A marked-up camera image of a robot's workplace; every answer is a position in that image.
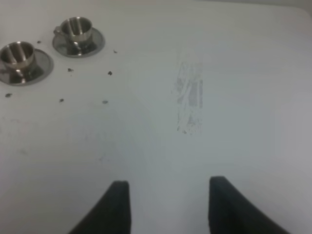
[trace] cup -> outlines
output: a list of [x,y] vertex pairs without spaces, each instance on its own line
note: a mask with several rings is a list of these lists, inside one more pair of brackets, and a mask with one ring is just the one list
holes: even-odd
[[0,60],[8,72],[24,77],[37,66],[35,48],[32,44],[17,41],[6,45],[0,51]]
[[92,43],[92,23],[84,17],[72,17],[56,27],[54,34],[64,37],[67,47],[83,50]]

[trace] tabletop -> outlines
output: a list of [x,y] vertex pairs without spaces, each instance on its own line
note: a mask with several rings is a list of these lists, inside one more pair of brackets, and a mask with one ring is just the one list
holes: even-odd
[[[73,16],[104,35],[98,54],[53,49],[53,29]],[[289,232],[312,231],[303,10],[2,0],[0,46],[17,40],[49,54],[54,69],[30,86],[0,84],[1,233],[65,234],[127,180],[132,233],[206,234],[209,178],[219,175]]]

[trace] metal saucer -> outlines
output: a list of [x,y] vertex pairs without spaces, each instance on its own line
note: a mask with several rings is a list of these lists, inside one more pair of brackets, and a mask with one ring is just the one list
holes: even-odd
[[0,62],[0,81],[8,85],[24,86],[37,83],[46,78],[53,70],[53,60],[45,52],[35,49],[36,68],[23,77],[16,73],[7,71],[2,62]]
[[98,29],[92,28],[92,44],[84,49],[68,48],[64,37],[56,35],[53,38],[52,45],[60,54],[70,58],[85,58],[98,53],[105,45],[105,38]]

